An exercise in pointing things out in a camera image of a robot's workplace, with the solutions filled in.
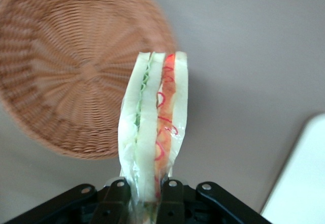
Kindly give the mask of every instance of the wrapped sandwich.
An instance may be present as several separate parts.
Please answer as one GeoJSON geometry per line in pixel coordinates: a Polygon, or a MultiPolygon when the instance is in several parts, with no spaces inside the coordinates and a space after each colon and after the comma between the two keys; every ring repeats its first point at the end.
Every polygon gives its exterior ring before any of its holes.
{"type": "Polygon", "coordinates": [[[121,106],[121,176],[132,189],[133,223],[154,223],[160,187],[180,150],[187,119],[184,52],[140,53],[121,106]]]}

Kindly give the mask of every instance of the wicker basket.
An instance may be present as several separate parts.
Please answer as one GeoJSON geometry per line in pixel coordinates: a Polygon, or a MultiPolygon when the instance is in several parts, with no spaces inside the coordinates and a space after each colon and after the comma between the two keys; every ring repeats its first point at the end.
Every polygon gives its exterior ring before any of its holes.
{"type": "Polygon", "coordinates": [[[61,154],[118,154],[120,104],[139,51],[175,51],[152,0],[0,2],[2,102],[61,154]]]}

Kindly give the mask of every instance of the screw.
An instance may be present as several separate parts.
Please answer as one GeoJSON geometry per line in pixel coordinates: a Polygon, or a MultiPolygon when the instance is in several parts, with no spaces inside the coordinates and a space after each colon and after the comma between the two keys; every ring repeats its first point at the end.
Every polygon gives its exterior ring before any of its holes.
{"type": "Polygon", "coordinates": [[[91,187],[85,187],[85,188],[83,188],[82,190],[81,190],[81,193],[82,194],[87,194],[87,193],[89,193],[91,191],[91,187]]]}
{"type": "Polygon", "coordinates": [[[168,185],[170,187],[176,187],[177,186],[177,182],[176,181],[170,181],[168,185]]]}
{"type": "Polygon", "coordinates": [[[208,184],[203,184],[203,185],[202,185],[202,188],[203,188],[204,190],[211,190],[211,189],[212,189],[212,187],[211,187],[210,185],[208,185],[208,184]]]}
{"type": "Polygon", "coordinates": [[[123,186],[124,186],[124,182],[118,182],[118,183],[117,183],[117,186],[118,186],[118,187],[123,187],[123,186]]]}

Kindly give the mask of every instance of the gray wall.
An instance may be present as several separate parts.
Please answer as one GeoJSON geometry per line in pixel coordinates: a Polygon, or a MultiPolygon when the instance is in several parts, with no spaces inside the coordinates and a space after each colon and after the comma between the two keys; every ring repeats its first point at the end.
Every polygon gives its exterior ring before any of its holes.
{"type": "MultiPolygon", "coordinates": [[[[215,181],[260,211],[304,121],[325,111],[325,0],[156,1],[189,63],[174,175],[215,181]]],[[[56,155],[0,116],[0,222],[119,173],[118,159],[56,155]]]]}

